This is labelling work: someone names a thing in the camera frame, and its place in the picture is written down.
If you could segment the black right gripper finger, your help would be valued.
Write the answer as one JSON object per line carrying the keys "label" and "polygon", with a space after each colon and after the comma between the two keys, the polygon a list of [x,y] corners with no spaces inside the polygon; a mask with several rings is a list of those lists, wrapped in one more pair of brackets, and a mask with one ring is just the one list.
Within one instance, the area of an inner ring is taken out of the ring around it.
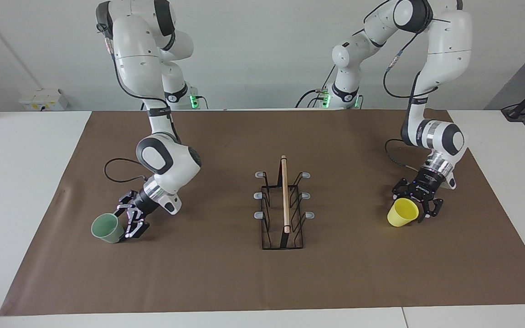
{"label": "black right gripper finger", "polygon": [[125,230],[125,239],[139,239],[150,226],[145,214],[128,214],[129,221]]}
{"label": "black right gripper finger", "polygon": [[116,207],[116,210],[115,210],[115,214],[116,215],[122,215],[127,210],[129,210],[130,208],[134,208],[135,206],[134,206],[133,200],[135,199],[135,197],[137,197],[137,195],[138,195],[138,192],[135,191],[135,190],[130,190],[128,193],[123,195],[118,200],[118,204],[117,204],[117,207]]}

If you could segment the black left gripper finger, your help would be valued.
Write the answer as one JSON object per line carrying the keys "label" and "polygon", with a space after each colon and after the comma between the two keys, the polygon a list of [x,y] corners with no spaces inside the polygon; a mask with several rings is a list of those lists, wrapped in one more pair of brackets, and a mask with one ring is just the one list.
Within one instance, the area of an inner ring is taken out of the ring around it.
{"label": "black left gripper finger", "polygon": [[420,224],[426,218],[436,217],[443,207],[444,200],[429,197],[417,199],[417,203],[420,205],[419,216],[417,217],[417,222]]}
{"label": "black left gripper finger", "polygon": [[401,178],[392,188],[392,199],[413,199],[414,183],[406,178]]}

